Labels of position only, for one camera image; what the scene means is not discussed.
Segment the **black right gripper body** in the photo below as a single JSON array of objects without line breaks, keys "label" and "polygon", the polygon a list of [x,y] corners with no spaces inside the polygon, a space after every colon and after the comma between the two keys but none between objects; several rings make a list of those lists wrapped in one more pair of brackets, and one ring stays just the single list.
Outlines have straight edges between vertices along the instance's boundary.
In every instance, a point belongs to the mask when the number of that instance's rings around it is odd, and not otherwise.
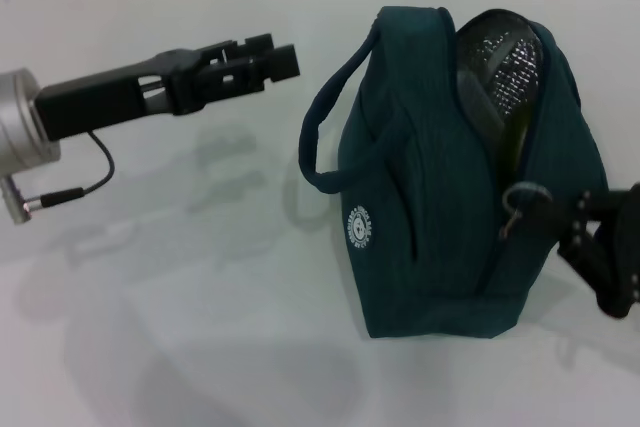
[{"label": "black right gripper body", "polygon": [[617,217],[617,267],[621,292],[639,301],[639,191],[630,190]]}]

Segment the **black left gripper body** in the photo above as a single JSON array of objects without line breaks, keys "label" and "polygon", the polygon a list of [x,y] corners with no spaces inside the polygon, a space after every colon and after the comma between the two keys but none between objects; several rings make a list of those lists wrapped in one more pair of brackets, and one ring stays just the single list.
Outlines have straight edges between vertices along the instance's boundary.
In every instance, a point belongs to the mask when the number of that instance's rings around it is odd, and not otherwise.
[{"label": "black left gripper body", "polygon": [[193,80],[205,66],[198,50],[176,49],[125,67],[47,86],[34,106],[50,140],[142,117],[203,108]]}]

